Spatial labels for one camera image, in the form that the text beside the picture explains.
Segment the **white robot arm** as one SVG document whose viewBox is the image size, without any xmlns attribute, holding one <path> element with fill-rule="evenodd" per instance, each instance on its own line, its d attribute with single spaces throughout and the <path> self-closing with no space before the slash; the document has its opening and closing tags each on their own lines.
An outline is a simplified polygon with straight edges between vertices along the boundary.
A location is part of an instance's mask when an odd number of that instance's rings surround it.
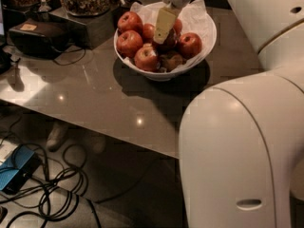
<svg viewBox="0 0 304 228">
<path fill-rule="evenodd" d="M 292 228 L 304 154 L 304 0 L 228 0 L 262 72 L 205 89 L 180 123 L 189 228 Z"/>
</svg>

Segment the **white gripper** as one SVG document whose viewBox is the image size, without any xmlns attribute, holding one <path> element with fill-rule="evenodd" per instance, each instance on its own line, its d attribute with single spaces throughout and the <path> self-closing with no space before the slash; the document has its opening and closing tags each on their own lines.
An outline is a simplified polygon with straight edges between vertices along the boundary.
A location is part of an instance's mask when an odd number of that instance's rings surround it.
<svg viewBox="0 0 304 228">
<path fill-rule="evenodd" d="M 181 13 L 181 9 L 191 2 L 191 0 L 162 1 L 164 4 L 171 4 L 173 7 L 166 6 L 159 9 L 154 32 L 154 41 L 158 44 L 162 44 L 166 40 Z"/>
</svg>

